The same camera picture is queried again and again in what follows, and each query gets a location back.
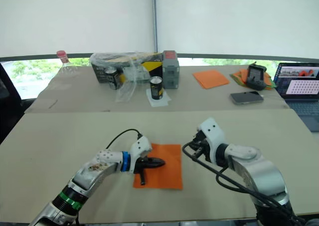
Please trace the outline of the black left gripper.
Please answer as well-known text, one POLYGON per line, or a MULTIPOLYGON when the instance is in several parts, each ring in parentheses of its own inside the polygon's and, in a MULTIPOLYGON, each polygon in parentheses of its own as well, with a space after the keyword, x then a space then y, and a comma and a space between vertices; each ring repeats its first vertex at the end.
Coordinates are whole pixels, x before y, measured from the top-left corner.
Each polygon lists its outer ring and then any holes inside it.
POLYGON ((140 185, 144 186, 146 184, 145 169, 154 169, 159 168, 165 165, 165 161, 160 158, 138 158, 135 163, 134 174, 138 174, 140 176, 140 185))

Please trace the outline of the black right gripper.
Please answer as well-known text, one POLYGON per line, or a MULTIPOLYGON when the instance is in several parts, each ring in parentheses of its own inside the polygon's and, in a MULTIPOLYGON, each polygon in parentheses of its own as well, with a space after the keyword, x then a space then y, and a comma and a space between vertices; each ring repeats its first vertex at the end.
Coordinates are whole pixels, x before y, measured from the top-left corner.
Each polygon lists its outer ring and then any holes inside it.
POLYGON ((198 130, 195 134, 194 138, 191 141, 191 148, 194 150, 193 154, 191 155, 191 158, 193 160, 197 160, 202 153, 205 157, 205 161, 211 162, 210 145, 207 142, 206 135, 203 133, 202 130, 198 130))

